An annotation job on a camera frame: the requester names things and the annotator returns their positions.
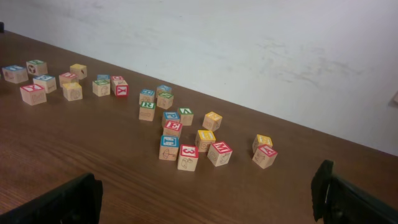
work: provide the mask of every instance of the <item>wood grain surface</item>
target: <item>wood grain surface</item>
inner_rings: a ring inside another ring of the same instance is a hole
[[[324,159],[335,172],[398,209],[398,157],[345,141],[212,96],[88,58],[36,40],[0,34],[0,67],[46,61],[58,90],[29,106],[19,85],[0,80],[0,213],[85,172],[103,181],[100,223],[314,223],[310,182]],[[87,65],[83,99],[68,102],[58,75]],[[97,97],[97,74],[122,75],[128,98]],[[159,160],[163,109],[153,122],[138,120],[139,92],[166,84],[174,104],[195,117],[181,144],[194,144],[204,115],[223,116],[217,140],[233,148],[229,164],[214,167],[200,154],[195,172]],[[270,136],[278,156],[262,170],[252,158],[256,134]]]

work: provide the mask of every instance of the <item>white wall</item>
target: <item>white wall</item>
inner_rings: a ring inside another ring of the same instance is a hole
[[[398,155],[396,0],[0,0],[6,29]]]

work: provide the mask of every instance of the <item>brown tabletop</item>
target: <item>brown tabletop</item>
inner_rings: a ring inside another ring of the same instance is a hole
[[[0,80],[0,213],[32,200],[85,172],[103,181],[100,223],[314,223],[310,182],[324,159],[335,172],[398,208],[398,157],[345,141],[243,106],[10,32],[0,34],[0,67],[40,59],[57,78],[47,102],[30,106],[19,85]],[[83,99],[67,101],[58,76],[74,63],[87,65]],[[128,98],[97,97],[97,74],[122,75]],[[233,153],[214,167],[200,153],[195,172],[159,156],[163,109],[153,122],[138,120],[139,92],[173,88],[170,111],[189,107],[181,144],[194,144],[204,115],[223,116],[215,136]],[[259,103],[264,103],[257,96]],[[278,156],[263,170],[252,159],[256,134],[270,136]]]

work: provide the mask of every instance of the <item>wooden table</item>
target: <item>wooden table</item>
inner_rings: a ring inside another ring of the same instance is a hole
[[[47,102],[29,106],[19,86],[0,81],[0,213],[4,213],[85,172],[103,181],[100,223],[314,223],[310,182],[324,159],[335,172],[398,208],[398,157],[250,110],[202,93],[78,55],[10,32],[0,34],[0,66],[40,59],[57,77],[80,63],[83,99],[68,102],[58,90]],[[122,75],[128,98],[97,97],[97,74]],[[214,167],[200,154],[195,172],[159,156],[163,110],[153,122],[138,120],[139,92],[166,84],[174,104],[195,112],[181,144],[194,144],[205,113],[223,116],[217,140],[233,154]],[[270,136],[279,152],[262,170],[252,158],[256,134]]]

